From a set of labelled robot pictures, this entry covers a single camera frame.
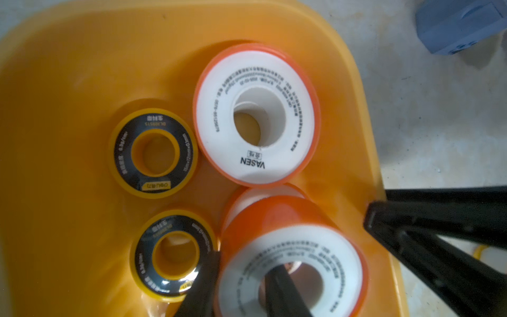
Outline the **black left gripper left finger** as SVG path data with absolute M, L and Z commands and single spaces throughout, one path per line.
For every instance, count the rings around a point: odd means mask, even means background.
M 219 277 L 219 251 L 211 252 L 205 259 L 194 284 L 174 316 L 214 316 L 213 302 Z

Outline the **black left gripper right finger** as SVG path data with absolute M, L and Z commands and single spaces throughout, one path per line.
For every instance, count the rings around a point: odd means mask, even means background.
M 265 276 L 265 305 L 268 316 L 312 316 L 284 265 Z

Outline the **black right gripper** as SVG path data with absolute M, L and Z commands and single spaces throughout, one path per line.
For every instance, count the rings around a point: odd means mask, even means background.
M 368 206 L 370 235 L 458 316 L 506 316 L 506 274 L 435 236 L 506 249 L 506 187 L 389 189 L 386 197 L 392 202 Z

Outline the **black yellow sealing tape roll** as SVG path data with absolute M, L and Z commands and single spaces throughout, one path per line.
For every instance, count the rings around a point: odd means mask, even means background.
M 113 129 L 108 163 L 116 182 L 140 198 L 174 195 L 194 175 L 198 144 L 190 126 L 161 108 L 135 111 Z
M 156 300 L 182 302 L 218 240 L 207 218 L 185 209 L 163 211 L 142 226 L 129 255 L 136 285 Z

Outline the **orange white sealing tape roll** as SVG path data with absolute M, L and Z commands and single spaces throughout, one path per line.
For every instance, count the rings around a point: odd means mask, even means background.
M 224 177 L 248 187 L 287 182 L 312 159 L 321 109 L 307 74 L 260 43 L 231 46 L 201 74 L 193 115 L 199 147 Z
M 222 228 L 216 316 L 266 316 L 259 300 L 265 275 L 301 262 L 318 277 L 303 277 L 313 316 L 356 316 L 367 268 L 357 247 L 309 199 L 277 195 L 244 208 Z
M 245 208 L 262 199 L 277 195 L 289 195 L 310 199 L 300 188 L 293 184 L 282 184 L 272 188 L 239 188 L 231 195 L 226 204 L 220 231 L 223 232 L 232 220 Z

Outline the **yellow plastic storage box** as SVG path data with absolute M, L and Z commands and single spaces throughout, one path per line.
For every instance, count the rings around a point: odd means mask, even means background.
M 199 158 L 178 193 L 144 199 L 112 174 L 115 126 L 143 108 L 193 122 L 199 76 L 224 49 L 262 42 L 313 83 L 320 140 L 291 178 L 363 253 L 359 316 L 407 316 L 399 262 L 363 228 L 384 199 L 363 83 L 318 13 L 296 1 L 75 1 L 1 40 L 1 315 L 164 316 L 134 282 L 129 253 L 152 216 L 181 207 L 215 230 L 237 185 Z

